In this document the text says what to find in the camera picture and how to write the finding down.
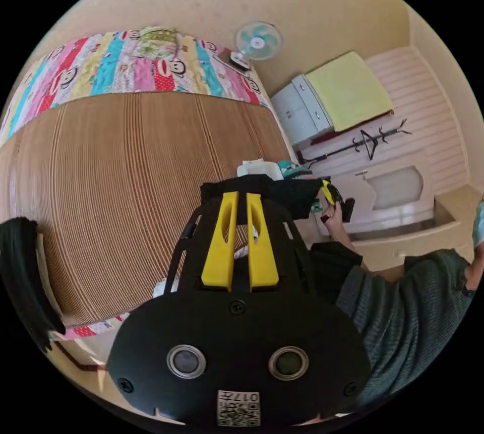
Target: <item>screw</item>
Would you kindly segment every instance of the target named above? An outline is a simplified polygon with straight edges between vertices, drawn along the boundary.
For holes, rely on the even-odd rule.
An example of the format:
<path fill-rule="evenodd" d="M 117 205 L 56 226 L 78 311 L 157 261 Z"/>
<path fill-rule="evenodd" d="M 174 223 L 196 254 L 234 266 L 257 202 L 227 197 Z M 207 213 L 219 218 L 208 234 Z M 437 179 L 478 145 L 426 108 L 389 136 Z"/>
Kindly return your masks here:
<path fill-rule="evenodd" d="M 130 394 L 133 391 L 133 384 L 128 379 L 121 377 L 120 379 L 117 379 L 117 384 L 119 388 L 127 394 Z"/>
<path fill-rule="evenodd" d="M 230 306 L 228 307 L 228 310 L 233 315 L 241 315 L 246 310 L 246 304 L 243 301 L 236 299 L 230 304 Z"/>
<path fill-rule="evenodd" d="M 344 389 L 343 394 L 345 397 L 351 397 L 356 391 L 356 384 L 354 382 L 350 382 Z"/>

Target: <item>yellow plastic part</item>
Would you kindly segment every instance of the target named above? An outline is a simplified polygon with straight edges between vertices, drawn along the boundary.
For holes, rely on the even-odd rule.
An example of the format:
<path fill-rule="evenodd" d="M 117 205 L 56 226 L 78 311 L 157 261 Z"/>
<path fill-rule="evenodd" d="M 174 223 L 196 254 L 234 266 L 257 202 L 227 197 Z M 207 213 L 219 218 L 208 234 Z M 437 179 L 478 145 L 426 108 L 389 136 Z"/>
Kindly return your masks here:
<path fill-rule="evenodd" d="M 334 200 L 331 195 L 331 192 L 329 192 L 328 190 L 328 184 L 329 182 L 327 180 L 323 180 L 323 186 L 321 187 L 321 192 L 324 194 L 324 197 L 326 197 L 328 204 L 330 204 L 331 206 L 334 206 Z"/>
<path fill-rule="evenodd" d="M 247 225 L 251 290 L 263 286 L 276 286 L 279 282 L 279 275 L 259 194 L 247 194 Z M 252 234 L 253 226 L 259 234 L 257 243 Z"/>
<path fill-rule="evenodd" d="M 205 286 L 231 290 L 233 274 L 233 247 L 237 226 L 238 192 L 226 192 L 222 198 L 217 224 L 202 272 Z M 227 242 L 224 233 L 228 229 Z"/>

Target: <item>white cabinet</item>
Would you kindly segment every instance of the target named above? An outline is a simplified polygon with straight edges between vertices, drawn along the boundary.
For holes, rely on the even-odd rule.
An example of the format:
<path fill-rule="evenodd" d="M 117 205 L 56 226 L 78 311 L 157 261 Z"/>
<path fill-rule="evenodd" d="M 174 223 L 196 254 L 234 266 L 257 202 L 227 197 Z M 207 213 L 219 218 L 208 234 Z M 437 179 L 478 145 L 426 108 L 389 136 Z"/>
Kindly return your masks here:
<path fill-rule="evenodd" d="M 271 98 L 291 145 L 333 129 L 324 107 L 304 75 L 294 78 Z"/>
<path fill-rule="evenodd" d="M 434 216 L 432 179 L 423 153 L 334 175 L 331 182 L 344 199 L 355 199 L 351 222 L 345 224 L 348 233 L 399 227 Z"/>

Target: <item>label sticker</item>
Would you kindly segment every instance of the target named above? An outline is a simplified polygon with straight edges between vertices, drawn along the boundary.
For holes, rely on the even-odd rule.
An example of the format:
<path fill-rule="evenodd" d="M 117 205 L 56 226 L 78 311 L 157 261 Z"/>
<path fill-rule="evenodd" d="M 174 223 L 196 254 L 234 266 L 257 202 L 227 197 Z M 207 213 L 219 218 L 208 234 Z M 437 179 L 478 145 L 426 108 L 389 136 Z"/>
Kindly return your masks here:
<path fill-rule="evenodd" d="M 222 426 L 256 427 L 261 425 L 259 392 L 219 390 L 217 422 Z"/>

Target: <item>bathroom door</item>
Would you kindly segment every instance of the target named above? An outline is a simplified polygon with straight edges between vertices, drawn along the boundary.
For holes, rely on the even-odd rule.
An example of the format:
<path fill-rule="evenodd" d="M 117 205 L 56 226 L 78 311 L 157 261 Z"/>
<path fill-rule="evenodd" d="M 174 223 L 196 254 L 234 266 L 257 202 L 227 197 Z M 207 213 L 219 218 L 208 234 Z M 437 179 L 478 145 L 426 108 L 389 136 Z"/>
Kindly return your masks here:
<path fill-rule="evenodd" d="M 355 207 L 348 232 L 386 229 L 431 219 L 432 176 L 423 153 L 331 177 L 343 198 Z"/>

